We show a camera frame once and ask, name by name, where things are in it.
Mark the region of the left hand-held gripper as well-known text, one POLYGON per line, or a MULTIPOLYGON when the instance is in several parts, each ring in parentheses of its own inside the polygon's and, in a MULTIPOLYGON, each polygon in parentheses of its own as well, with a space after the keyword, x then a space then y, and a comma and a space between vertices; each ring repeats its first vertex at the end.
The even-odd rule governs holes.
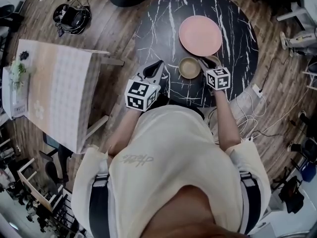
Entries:
POLYGON ((125 89, 126 107, 142 112, 151 107, 159 96, 164 66, 162 60, 157 60, 140 67, 140 75, 128 80, 125 89))

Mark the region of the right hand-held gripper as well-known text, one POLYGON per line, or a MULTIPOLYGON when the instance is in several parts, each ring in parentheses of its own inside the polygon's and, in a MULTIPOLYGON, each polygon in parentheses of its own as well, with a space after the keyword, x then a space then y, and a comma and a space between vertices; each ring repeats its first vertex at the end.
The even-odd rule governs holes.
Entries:
POLYGON ((219 61, 210 60, 207 64, 203 59, 199 59, 198 63, 206 74, 207 85, 213 90, 226 90, 231 87, 231 74, 226 67, 220 67, 219 61))

